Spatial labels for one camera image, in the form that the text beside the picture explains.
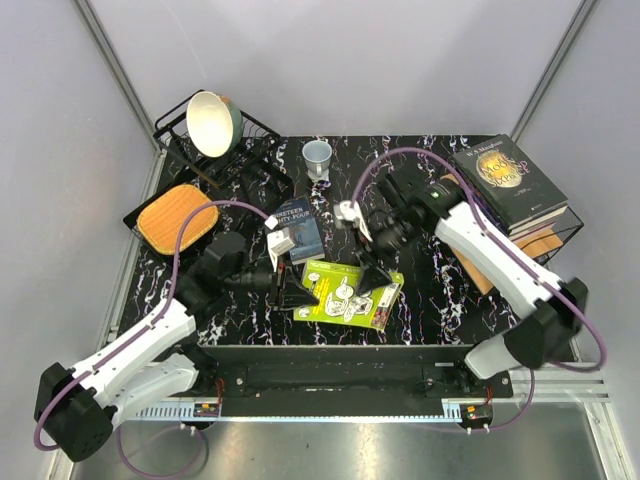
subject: table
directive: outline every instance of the table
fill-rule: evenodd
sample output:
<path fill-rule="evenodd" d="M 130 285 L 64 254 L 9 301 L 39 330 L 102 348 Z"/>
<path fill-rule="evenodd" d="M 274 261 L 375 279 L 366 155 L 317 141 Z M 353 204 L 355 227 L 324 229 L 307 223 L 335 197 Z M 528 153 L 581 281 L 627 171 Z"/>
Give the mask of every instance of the table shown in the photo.
<path fill-rule="evenodd" d="M 431 149 L 447 158 L 480 143 L 488 136 L 347 136 L 325 138 L 333 147 L 330 182 L 312 183 L 306 177 L 302 146 L 312 138 L 284 138 L 275 162 L 295 182 L 295 195 L 308 195 L 321 229 L 326 260 L 357 264 L 353 239 L 333 227 L 333 204 L 351 197 L 355 183 L 375 156 L 401 146 Z M 375 173 L 384 174 L 405 162 L 418 162 L 430 181 L 441 170 L 415 156 L 396 156 Z M 161 185 L 180 165 L 167 161 Z M 368 211 L 383 207 L 382 196 L 369 185 L 362 200 Z M 251 254 L 265 254 L 262 233 L 250 242 Z M 397 270 L 405 276 L 402 294 L 384 332 L 320 323 L 294 322 L 291 313 L 274 312 L 265 297 L 231 293 L 222 311 L 198 334 L 198 342 L 211 345 L 430 345 L 473 344 L 516 324 L 518 319 L 499 295 L 482 296 L 466 276 L 448 246 L 423 236 L 397 257 Z M 147 314 L 168 290 L 169 268 L 142 245 L 137 260 L 120 332 Z"/>

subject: book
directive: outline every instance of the book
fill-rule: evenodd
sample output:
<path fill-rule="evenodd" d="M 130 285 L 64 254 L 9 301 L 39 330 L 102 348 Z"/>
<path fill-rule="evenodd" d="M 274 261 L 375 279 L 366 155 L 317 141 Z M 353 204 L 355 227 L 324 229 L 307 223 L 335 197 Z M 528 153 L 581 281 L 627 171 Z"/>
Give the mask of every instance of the book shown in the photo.
<path fill-rule="evenodd" d="M 304 268 L 302 284 L 320 301 L 316 307 L 294 310 L 299 322 L 326 322 L 384 330 L 404 276 L 391 273 L 393 283 L 365 295 L 355 294 L 360 267 L 310 260 Z"/>
<path fill-rule="evenodd" d="M 567 197 L 508 135 L 449 160 L 479 194 L 485 215 L 509 236 L 555 219 L 567 209 Z"/>
<path fill-rule="evenodd" d="M 292 198 L 284 202 L 273 214 L 278 225 L 289 227 L 295 246 L 289 250 L 291 263 L 298 265 L 307 260 L 324 258 L 324 246 L 316 219 L 311 214 L 309 199 L 306 196 Z"/>

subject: sponge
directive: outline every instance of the sponge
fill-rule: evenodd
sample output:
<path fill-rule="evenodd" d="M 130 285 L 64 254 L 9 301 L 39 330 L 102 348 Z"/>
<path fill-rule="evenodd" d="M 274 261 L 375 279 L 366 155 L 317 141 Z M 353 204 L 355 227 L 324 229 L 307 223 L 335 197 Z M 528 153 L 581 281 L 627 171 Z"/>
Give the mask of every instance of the sponge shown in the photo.
<path fill-rule="evenodd" d="M 173 255 L 180 227 L 189 214 L 211 200 L 193 185 L 178 185 L 149 204 L 138 216 L 138 230 L 158 253 Z M 191 219 L 180 242 L 180 251 L 213 228 L 218 207 L 205 208 Z"/>

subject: cup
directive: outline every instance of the cup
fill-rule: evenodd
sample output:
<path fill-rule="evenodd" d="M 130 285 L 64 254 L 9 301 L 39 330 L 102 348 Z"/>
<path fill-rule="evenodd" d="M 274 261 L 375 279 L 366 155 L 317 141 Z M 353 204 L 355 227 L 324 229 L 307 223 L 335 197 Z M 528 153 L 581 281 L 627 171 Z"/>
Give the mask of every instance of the cup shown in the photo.
<path fill-rule="evenodd" d="M 312 140 L 302 147 L 302 156 L 307 165 L 307 175 L 311 180 L 329 181 L 329 163 L 333 150 L 324 140 Z"/>

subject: gray wall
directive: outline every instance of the gray wall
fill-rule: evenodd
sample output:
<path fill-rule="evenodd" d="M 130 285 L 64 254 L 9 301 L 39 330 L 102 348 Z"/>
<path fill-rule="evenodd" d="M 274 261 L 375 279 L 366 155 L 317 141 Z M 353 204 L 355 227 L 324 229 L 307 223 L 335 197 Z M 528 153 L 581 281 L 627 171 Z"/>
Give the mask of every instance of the gray wall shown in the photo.
<path fill-rule="evenodd" d="M 70 1 L 0 15 L 0 465 L 35 479 L 42 370 L 95 351 L 152 149 Z"/>
<path fill-rule="evenodd" d="M 198 88 L 282 134 L 511 131 L 579 0 L 91 0 L 151 117 Z"/>
<path fill-rule="evenodd" d="M 609 346 L 605 378 L 637 472 L 639 22 L 639 2 L 600 2 L 521 141 L 586 223 L 553 263 L 591 290 L 588 313 Z"/>

